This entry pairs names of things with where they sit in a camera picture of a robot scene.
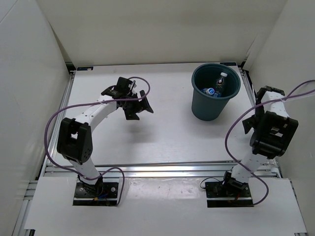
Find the clear bottle blue label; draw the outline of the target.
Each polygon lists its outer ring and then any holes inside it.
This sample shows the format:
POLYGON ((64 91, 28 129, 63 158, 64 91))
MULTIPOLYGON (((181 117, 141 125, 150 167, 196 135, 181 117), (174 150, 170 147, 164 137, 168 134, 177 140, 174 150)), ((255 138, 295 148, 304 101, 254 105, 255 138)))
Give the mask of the clear bottle blue label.
POLYGON ((226 85, 226 80, 227 74, 224 72, 220 73, 220 76, 217 78, 216 83, 215 83, 215 93, 214 97, 221 97, 224 90, 225 90, 225 85, 226 85))

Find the crushed bottle blue label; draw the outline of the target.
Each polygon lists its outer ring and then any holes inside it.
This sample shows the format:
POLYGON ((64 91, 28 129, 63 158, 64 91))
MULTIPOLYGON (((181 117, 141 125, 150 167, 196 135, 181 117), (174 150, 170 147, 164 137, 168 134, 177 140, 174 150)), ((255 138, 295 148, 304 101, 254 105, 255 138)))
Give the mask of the crushed bottle blue label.
POLYGON ((209 96, 214 96, 215 94, 215 90, 213 88, 203 88, 201 92, 209 96))

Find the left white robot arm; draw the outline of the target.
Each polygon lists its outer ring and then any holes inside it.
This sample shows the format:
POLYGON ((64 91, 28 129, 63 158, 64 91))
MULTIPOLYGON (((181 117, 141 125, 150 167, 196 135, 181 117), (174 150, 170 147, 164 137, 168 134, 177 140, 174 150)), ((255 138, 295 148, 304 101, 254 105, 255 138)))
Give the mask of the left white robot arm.
POLYGON ((142 111, 153 112, 144 90, 135 91, 137 77, 119 77, 115 85, 106 88, 97 101, 74 118, 64 118, 60 124, 57 152, 69 161, 84 190, 93 197, 103 192, 102 175, 96 169, 91 155, 92 133, 111 113, 119 108, 127 120, 139 120, 142 111))

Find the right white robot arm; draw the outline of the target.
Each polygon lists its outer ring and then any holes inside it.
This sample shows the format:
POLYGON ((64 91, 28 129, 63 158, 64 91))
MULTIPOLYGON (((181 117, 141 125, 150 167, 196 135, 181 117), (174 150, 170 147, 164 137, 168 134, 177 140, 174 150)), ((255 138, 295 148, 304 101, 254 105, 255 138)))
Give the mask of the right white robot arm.
POLYGON ((284 91, 264 86, 256 95, 255 114, 242 121, 244 132, 253 129, 250 139, 251 151, 231 171, 224 174, 221 191, 233 196, 248 187, 254 173, 267 160, 282 156, 286 152, 298 121, 285 110, 284 91))

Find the dark teal plastic bin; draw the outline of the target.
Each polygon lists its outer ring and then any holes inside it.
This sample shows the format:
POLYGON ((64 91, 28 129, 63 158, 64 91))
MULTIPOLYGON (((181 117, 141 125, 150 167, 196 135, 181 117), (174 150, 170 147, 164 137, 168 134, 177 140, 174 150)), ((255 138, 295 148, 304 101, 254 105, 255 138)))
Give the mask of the dark teal plastic bin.
POLYGON ((212 121, 219 117, 227 103, 240 91, 241 81, 232 66, 221 63, 206 63, 197 67, 191 77, 193 96, 191 110, 200 120, 212 121), (204 88, 215 88, 221 72, 227 74, 225 90, 221 97, 213 97, 201 92, 204 88))

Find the right blue sticker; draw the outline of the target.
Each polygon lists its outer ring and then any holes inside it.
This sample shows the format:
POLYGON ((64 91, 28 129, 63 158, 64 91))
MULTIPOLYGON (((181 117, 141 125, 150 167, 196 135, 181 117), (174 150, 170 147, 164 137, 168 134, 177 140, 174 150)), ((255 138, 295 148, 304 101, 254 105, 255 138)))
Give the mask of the right blue sticker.
POLYGON ((237 63, 235 62, 221 62, 221 64, 225 66, 237 66, 237 63))

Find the blue sticker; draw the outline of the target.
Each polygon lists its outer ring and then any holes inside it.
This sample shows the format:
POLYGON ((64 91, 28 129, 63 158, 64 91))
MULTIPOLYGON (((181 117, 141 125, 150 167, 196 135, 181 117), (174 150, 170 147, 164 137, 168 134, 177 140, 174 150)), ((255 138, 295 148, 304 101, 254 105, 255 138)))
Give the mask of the blue sticker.
POLYGON ((235 62, 221 62, 221 64, 225 66, 237 66, 237 63, 235 62))
POLYGON ((91 71, 93 69, 94 69, 93 66, 83 66, 83 67, 77 67, 76 68, 77 71, 91 71))

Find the left blue sticker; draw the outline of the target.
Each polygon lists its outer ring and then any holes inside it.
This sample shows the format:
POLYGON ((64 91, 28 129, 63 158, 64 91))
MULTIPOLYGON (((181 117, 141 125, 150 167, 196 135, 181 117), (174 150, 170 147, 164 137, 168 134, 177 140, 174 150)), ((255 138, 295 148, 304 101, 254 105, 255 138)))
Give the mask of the left blue sticker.
POLYGON ((94 69, 93 66, 83 66, 83 67, 77 67, 76 68, 77 71, 91 71, 93 69, 94 69))

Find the aluminium front rail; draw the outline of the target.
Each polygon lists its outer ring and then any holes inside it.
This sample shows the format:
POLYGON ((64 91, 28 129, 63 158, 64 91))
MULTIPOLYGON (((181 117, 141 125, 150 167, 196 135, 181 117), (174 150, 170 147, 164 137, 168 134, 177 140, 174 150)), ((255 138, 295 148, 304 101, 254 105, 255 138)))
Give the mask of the aluminium front rail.
MULTIPOLYGON (((232 169, 236 163, 227 162, 173 162, 173 163, 152 163, 152 164, 114 164, 96 165, 99 172, 104 172, 111 167, 122 169, 126 177, 155 178, 155 177, 223 177, 226 171, 232 169)), ((259 177, 281 178, 278 167, 271 163, 263 164, 255 174, 259 177)), ((40 173, 40 177, 76 177, 77 174, 63 170, 51 163, 46 163, 40 173)))

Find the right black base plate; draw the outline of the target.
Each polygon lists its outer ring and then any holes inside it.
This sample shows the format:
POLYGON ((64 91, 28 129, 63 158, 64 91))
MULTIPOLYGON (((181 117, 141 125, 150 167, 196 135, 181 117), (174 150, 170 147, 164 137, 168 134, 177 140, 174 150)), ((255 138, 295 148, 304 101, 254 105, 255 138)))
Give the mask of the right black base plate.
POLYGON ((207 208, 253 207, 249 185, 243 189, 225 186, 223 180, 208 177, 200 182, 206 192, 207 208))

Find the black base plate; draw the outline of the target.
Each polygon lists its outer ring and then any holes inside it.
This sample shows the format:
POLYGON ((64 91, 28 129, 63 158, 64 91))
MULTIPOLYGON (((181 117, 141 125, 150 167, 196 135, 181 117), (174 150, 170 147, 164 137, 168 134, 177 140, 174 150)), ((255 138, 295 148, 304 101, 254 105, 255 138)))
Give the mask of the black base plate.
POLYGON ((73 194, 73 206, 85 207, 116 207, 119 196, 119 179, 103 178, 102 183, 97 181, 98 186, 89 186, 79 180, 76 182, 73 194))
POLYGON ((253 207, 249 185, 243 189, 225 186, 223 180, 208 177, 200 182, 206 192, 207 208, 253 207))

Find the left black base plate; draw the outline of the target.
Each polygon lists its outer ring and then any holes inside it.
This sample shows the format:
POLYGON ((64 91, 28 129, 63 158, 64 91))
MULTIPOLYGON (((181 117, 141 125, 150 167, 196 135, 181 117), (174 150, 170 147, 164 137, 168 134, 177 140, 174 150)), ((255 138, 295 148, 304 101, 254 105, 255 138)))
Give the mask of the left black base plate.
POLYGON ((85 207, 116 207, 119 196, 119 179, 103 178, 102 183, 97 181, 98 186, 89 186, 79 180, 76 182, 73 194, 73 206, 85 207))

